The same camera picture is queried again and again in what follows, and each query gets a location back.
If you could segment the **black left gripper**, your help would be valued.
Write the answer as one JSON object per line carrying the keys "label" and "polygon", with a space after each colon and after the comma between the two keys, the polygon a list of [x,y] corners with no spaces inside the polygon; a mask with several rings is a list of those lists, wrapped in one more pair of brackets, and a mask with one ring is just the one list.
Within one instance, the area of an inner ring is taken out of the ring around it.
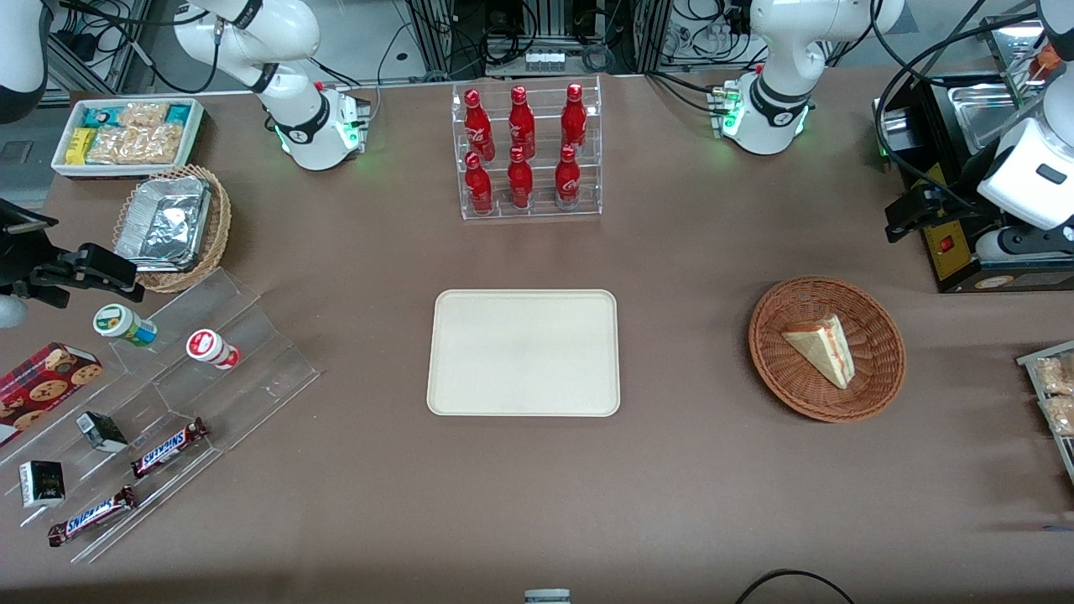
{"label": "black left gripper", "polygon": [[1004,226],[1004,211],[995,206],[978,191],[983,176],[962,176],[946,185],[947,193],[940,186],[917,183],[910,187],[910,207],[886,207],[886,238],[898,243],[909,233],[920,230],[935,211],[946,211],[944,222],[970,221],[988,228]]}

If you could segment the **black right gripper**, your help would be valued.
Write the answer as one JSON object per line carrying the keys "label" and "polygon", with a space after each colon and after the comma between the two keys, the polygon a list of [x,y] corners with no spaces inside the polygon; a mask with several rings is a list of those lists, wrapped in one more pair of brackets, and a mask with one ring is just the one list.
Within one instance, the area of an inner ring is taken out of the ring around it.
{"label": "black right gripper", "polygon": [[[1,201],[1,287],[20,299],[37,299],[44,305],[66,307],[70,292],[50,285],[14,285],[28,281],[39,265],[59,269],[59,286],[76,285],[70,265],[59,258],[66,249],[50,244],[45,230],[57,219]],[[99,289],[124,299],[144,299],[145,287],[137,283],[137,265],[95,243],[84,243],[77,251],[77,286]]]}

